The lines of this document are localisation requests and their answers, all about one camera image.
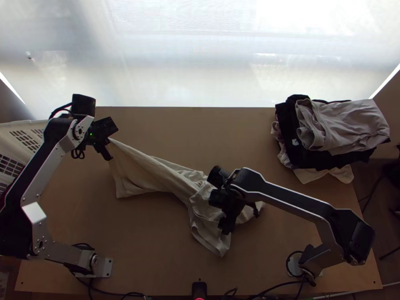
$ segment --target black cable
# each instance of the black cable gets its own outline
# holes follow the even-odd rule
[[[140,297],[140,298],[145,298],[146,296],[143,295],[142,293],[137,293],[137,292],[128,292],[125,295],[122,296],[121,300],[124,300],[126,297]]]
[[[371,199],[372,199],[372,197],[373,197],[373,195],[374,195],[375,190],[377,189],[379,183],[382,181],[382,179],[383,179],[384,177],[385,177],[385,175],[381,175],[381,176],[375,181],[375,183],[373,184],[371,193],[369,193],[369,196],[368,196],[368,200],[366,201],[366,203],[365,203],[363,209],[361,210],[362,213],[364,213],[364,211],[366,210],[367,205],[370,203],[370,201],[371,201]]]
[[[55,110],[53,110],[51,112],[48,119],[50,120],[51,118],[53,118],[56,115],[56,113],[61,112],[61,111],[68,111],[72,115],[72,112],[69,109],[66,109],[67,107],[70,107],[71,105],[72,105],[72,102],[62,105],[60,107],[57,107]]]
[[[93,297],[92,297],[92,284],[93,284],[93,279],[94,279],[94,278],[91,278],[91,279],[90,279],[89,285],[88,285],[88,287],[87,287],[87,294],[89,295],[89,299],[90,299],[90,300],[93,300]]]
[[[361,201],[367,199],[369,196],[370,196],[370,195],[368,194],[368,195],[366,195],[364,198],[361,198],[360,200],[358,200],[358,203],[360,203]]]
[[[297,295],[296,295],[296,297],[293,298],[293,300],[299,300],[299,297],[300,297],[300,294],[302,292],[302,289],[303,289],[303,286],[304,286],[305,282],[306,282],[306,280],[303,280],[303,282],[300,285],[300,288],[298,289]]]
[[[90,287],[90,289],[92,290],[92,291],[95,291],[95,292],[98,292],[98,293],[100,293],[100,294],[103,294],[103,295],[110,295],[110,296],[122,296],[122,297],[142,297],[142,298],[144,298],[144,297],[146,297],[146,298],[148,298],[148,299],[151,299],[150,297],[148,297],[148,296],[146,296],[145,294],[143,294],[143,293],[140,293],[140,292],[128,292],[128,293],[125,293],[125,294],[123,294],[123,293],[117,293],[117,292],[109,292],[109,291],[105,291],[105,290],[101,290],[101,289],[98,289],[98,288],[95,288],[95,287],[93,287],[92,285],[90,285],[89,283],[86,283],[86,282],[84,282],[83,280],[81,280],[81,279],[79,279],[78,277],[75,277],[76,278],[76,280],[78,280],[81,284],[83,284],[84,286],[86,286],[88,289],[89,289],[89,287]]]
[[[226,291],[226,292],[222,295],[221,300],[225,300],[226,298],[234,299],[234,300],[237,299],[237,298],[235,297],[237,291],[238,291],[238,288],[237,288],[237,287],[232,288],[232,289]]]
[[[258,293],[257,295],[252,295],[250,297],[247,298],[247,300],[253,300],[255,298],[258,297],[264,297],[264,295],[272,290],[275,290],[277,288],[283,287],[283,286],[288,286],[288,285],[295,285],[295,284],[303,284],[303,281],[288,281],[288,282],[284,282],[284,283],[280,283],[277,285],[274,285],[273,287],[270,287],[266,290],[263,290],[262,292]]]
[[[93,248],[91,245],[89,245],[86,242],[79,242],[79,243],[76,243],[76,244],[72,244],[71,246],[78,247],[78,248],[80,248],[82,250],[94,250],[95,249],[95,248]]]
[[[71,151],[71,157],[74,160],[76,160],[76,159],[83,160],[85,158],[85,152],[82,149],[73,149]]]

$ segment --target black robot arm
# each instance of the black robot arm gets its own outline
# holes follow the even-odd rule
[[[51,118],[43,132],[43,144],[0,200],[0,255],[20,259],[42,259],[63,264],[77,277],[109,277],[112,259],[100,257],[87,244],[65,245],[51,237],[47,216],[39,199],[65,154],[84,157],[93,146],[106,160],[112,159],[105,145],[118,130],[108,117],[94,121],[96,100],[74,94],[69,114]]]

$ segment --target garment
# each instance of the garment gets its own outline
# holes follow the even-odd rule
[[[124,198],[150,192],[175,194],[187,207],[192,235],[211,252],[223,257],[231,244],[231,235],[221,234],[218,223],[224,213],[209,205],[215,189],[207,176],[167,160],[146,155],[112,138],[107,146],[112,155],[108,164],[115,181],[116,197]],[[260,210],[264,202],[256,202]],[[236,224],[253,217],[253,209],[245,206]]]
[[[292,169],[294,174],[302,184],[305,185],[309,182],[320,179],[326,174],[331,174],[345,184],[349,184],[353,181],[354,175],[352,167],[349,164],[345,165],[342,168],[334,167],[330,170],[325,169],[320,171],[317,171],[315,168],[298,168],[290,162],[290,159],[286,153],[286,147],[283,142],[283,136],[279,128],[279,123],[277,121],[272,122],[271,135],[278,141],[280,147],[280,152],[277,155],[279,161],[285,167]]]
[[[307,95],[292,95],[286,102],[275,105],[276,117],[279,122],[279,128],[283,136],[286,153],[290,162],[301,169],[330,170],[333,168],[342,168],[353,162],[367,163],[374,152],[373,149],[366,151],[352,151],[345,154],[332,155],[328,151],[311,151],[305,149],[302,141],[297,135],[297,128],[300,127],[296,114],[295,104],[297,100],[309,99]],[[323,100],[315,100],[326,105],[329,104]]]
[[[345,154],[373,149],[389,138],[389,125],[373,99],[329,105],[302,99],[295,110],[297,135],[309,150]]]

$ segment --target white curtain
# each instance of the white curtain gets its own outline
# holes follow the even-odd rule
[[[100,106],[365,99],[400,63],[395,0],[0,0],[0,72],[38,119]]]

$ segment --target gray shirt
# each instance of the gray shirt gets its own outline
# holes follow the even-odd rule
[[[373,99],[324,104],[310,99],[295,105],[304,148],[332,155],[375,148],[389,137],[389,125]]]

